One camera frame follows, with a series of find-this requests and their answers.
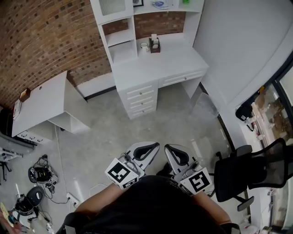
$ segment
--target mesh chair back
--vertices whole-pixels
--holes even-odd
[[[279,138],[265,149],[250,154],[248,188],[281,188],[288,179],[290,149]]]
[[[288,179],[293,176],[293,145],[287,146],[287,156],[288,156]]]

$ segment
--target electrical outlet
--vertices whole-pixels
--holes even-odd
[[[66,197],[67,197],[67,198],[70,197],[69,202],[70,202],[72,205],[74,205],[74,203],[76,203],[76,204],[74,205],[75,208],[79,206],[79,204],[80,204],[79,201],[78,201],[78,200],[77,200],[77,199],[76,199],[71,193],[67,193]]]

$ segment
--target red brick wall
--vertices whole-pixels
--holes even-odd
[[[136,38],[182,32],[185,22],[185,12],[158,12],[136,15],[134,24]]]
[[[135,16],[137,38],[182,32],[185,13]],[[123,30],[126,21],[106,26]],[[0,3],[0,105],[69,71],[74,85],[111,72],[89,0],[3,0]]]

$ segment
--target white mug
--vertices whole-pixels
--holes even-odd
[[[141,43],[141,49],[144,51],[144,52],[149,52],[150,51],[150,48],[148,47],[148,43]]]

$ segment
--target person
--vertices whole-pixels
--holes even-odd
[[[66,233],[65,225],[76,234],[240,233],[204,192],[190,197],[158,174],[142,177],[128,190],[109,185],[68,214],[57,234]]]

